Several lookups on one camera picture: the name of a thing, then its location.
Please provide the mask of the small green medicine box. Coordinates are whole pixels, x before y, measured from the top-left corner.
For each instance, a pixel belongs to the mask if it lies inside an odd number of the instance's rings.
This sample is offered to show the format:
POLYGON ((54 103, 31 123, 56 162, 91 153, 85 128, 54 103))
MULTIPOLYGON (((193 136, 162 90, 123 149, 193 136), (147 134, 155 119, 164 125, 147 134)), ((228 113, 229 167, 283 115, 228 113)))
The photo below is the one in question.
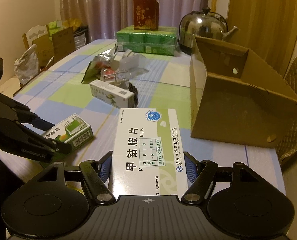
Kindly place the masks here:
POLYGON ((71 145, 72 151, 93 139, 91 126, 74 113, 42 134, 45 139, 53 139, 71 145))

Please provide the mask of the long white green medicine box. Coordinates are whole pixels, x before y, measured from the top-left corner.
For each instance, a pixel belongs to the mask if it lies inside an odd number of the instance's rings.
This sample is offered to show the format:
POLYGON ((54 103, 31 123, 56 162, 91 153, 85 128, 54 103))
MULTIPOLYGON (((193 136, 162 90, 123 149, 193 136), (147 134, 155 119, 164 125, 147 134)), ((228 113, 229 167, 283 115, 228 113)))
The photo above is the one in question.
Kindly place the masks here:
POLYGON ((89 83, 93 97, 100 99, 116 108, 134 108, 135 94, 123 88, 101 80, 89 83))

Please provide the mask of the crumpled silver bag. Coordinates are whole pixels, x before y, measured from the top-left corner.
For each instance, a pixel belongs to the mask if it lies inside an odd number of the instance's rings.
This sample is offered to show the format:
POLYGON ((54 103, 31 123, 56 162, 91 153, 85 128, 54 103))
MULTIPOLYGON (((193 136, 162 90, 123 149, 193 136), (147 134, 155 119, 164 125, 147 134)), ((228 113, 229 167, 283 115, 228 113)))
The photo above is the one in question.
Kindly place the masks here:
POLYGON ((14 62, 14 73, 20 84, 25 85, 40 72, 37 56, 37 45, 33 44, 14 62))

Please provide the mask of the checkered tablecloth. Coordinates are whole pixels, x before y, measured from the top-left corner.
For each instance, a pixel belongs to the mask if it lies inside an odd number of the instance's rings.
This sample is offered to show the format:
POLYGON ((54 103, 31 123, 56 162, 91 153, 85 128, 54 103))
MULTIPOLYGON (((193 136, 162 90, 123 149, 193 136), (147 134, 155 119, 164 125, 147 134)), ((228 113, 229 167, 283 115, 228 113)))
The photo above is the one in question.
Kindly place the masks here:
MULTIPOLYGON (((118 109, 94 98, 81 81, 96 54, 114 46, 114 40, 97 40, 68 55, 42 72, 20 91, 12 87, 3 93, 29 106, 41 118, 57 124, 76 113, 91 125, 94 140, 70 155, 66 163, 75 166, 88 159, 100 159, 113 149, 118 109)), ((190 57, 181 51, 173 56, 147 54, 146 72, 132 80, 139 93, 140 108, 173 108, 177 112, 183 149, 198 160, 212 160, 219 166, 243 162, 280 191, 285 190, 280 164, 273 149, 195 139, 190 136, 190 57)))

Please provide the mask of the white wooden chair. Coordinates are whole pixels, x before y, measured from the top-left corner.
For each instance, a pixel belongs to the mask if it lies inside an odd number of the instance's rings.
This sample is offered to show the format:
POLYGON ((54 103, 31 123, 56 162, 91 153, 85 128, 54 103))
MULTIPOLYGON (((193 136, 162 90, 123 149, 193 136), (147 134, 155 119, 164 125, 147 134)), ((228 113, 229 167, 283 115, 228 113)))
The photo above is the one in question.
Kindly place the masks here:
POLYGON ((37 25, 35 27, 30 28, 29 31, 25 32, 22 35, 25 49, 29 49, 32 46, 32 42, 35 39, 43 35, 46 35, 48 33, 49 32, 48 32, 47 25, 37 25))

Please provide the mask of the large brown cardboard box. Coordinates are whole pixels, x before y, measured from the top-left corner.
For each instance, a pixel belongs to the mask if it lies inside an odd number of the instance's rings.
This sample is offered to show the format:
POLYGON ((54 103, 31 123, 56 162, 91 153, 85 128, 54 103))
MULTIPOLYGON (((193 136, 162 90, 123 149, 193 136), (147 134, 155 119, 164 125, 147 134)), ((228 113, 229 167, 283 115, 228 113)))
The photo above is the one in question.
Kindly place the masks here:
POLYGON ((196 36, 190 62, 191 137, 275 148, 297 96, 251 49, 196 36))

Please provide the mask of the green boxes in background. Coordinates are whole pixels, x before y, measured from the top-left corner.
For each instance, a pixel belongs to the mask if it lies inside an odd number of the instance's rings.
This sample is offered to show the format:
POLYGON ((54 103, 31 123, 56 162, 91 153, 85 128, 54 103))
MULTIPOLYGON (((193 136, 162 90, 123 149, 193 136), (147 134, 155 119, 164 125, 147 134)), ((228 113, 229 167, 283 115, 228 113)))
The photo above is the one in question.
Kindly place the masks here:
POLYGON ((68 21, 52 21, 52 22, 48 23, 49 35, 51 37, 53 34, 59 32, 63 29, 66 29, 68 27, 70 27, 68 21))

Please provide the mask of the red small item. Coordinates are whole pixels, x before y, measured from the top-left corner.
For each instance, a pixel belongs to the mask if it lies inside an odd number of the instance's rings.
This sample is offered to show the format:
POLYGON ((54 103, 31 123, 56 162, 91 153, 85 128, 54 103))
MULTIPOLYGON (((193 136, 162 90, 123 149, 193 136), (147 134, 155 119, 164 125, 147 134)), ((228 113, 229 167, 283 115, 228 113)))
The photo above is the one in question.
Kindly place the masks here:
POLYGON ((114 81, 115 74, 116 74, 116 72, 114 70, 112 70, 111 68, 103 68, 103 69, 101 69, 100 79, 105 82, 114 81))

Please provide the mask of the silver green foil bag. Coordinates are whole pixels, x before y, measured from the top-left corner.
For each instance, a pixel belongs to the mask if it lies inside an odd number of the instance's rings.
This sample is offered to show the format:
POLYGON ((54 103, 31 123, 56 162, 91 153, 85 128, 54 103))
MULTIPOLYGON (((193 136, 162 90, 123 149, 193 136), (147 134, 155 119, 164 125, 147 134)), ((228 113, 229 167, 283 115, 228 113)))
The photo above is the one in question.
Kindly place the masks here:
POLYGON ((90 61, 81 83, 88 84, 94 80, 100 79, 101 70, 111 69, 111 65, 117 55, 117 51, 118 47, 115 45, 109 51, 96 55, 93 60, 90 61))

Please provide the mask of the yellow plastic bag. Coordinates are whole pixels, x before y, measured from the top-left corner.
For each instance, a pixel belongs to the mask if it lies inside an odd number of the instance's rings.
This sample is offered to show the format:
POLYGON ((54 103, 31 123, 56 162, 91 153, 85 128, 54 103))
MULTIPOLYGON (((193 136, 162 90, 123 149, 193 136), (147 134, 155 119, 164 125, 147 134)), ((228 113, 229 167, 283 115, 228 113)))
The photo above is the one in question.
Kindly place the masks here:
POLYGON ((83 27, 83 22, 79 18, 68 20, 68 24, 69 24, 69 27, 72 27, 73 32, 76 32, 83 27))

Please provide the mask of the clear plastic packaging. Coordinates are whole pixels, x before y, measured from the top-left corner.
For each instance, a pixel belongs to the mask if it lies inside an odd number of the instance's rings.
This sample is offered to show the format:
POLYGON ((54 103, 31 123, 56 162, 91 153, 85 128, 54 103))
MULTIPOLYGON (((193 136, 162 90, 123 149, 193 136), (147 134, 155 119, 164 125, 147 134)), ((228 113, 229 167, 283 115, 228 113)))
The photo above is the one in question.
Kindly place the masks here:
POLYGON ((124 72, 128 78, 134 78, 149 72, 146 68, 146 58, 127 49, 119 61, 119 71, 124 72))

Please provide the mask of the pink curtain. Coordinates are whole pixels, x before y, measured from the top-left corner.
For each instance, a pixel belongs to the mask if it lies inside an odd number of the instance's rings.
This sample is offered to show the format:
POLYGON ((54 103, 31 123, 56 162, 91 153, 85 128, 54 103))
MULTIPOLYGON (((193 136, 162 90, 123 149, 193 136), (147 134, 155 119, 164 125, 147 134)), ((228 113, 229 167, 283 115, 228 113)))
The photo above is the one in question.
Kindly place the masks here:
MULTIPOLYGON (((184 15, 207 7, 208 0, 157 0, 160 26, 179 27, 184 15)), ((90 41, 115 39, 133 25, 133 0, 59 0, 62 20, 78 18, 88 27, 90 41)))

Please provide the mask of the green tissue pack stack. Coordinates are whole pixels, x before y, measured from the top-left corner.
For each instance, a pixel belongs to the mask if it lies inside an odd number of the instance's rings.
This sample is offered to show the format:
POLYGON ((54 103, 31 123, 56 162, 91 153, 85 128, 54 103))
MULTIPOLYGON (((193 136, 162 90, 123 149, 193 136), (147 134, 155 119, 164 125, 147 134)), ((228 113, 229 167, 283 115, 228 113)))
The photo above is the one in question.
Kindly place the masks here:
POLYGON ((128 26, 116 33, 119 51, 173 56, 177 44, 177 28, 160 26, 158 30, 135 30, 128 26))

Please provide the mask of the red gift box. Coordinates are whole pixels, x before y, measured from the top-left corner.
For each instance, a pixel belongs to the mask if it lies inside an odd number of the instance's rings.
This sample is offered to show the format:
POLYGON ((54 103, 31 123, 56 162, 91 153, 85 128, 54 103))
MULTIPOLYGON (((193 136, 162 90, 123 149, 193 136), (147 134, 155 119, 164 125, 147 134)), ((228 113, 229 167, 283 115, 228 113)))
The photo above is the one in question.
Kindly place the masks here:
POLYGON ((158 30, 159 2, 157 0, 133 0, 133 14, 135 30, 158 30))

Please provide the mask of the wooden door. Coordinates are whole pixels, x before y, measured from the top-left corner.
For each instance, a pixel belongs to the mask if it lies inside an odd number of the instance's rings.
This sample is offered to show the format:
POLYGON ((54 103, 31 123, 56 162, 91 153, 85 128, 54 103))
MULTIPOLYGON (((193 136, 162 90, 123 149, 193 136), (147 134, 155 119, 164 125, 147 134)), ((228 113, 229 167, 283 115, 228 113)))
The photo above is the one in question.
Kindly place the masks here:
POLYGON ((285 75, 297 39, 297 0, 230 0, 231 43, 253 50, 285 75))

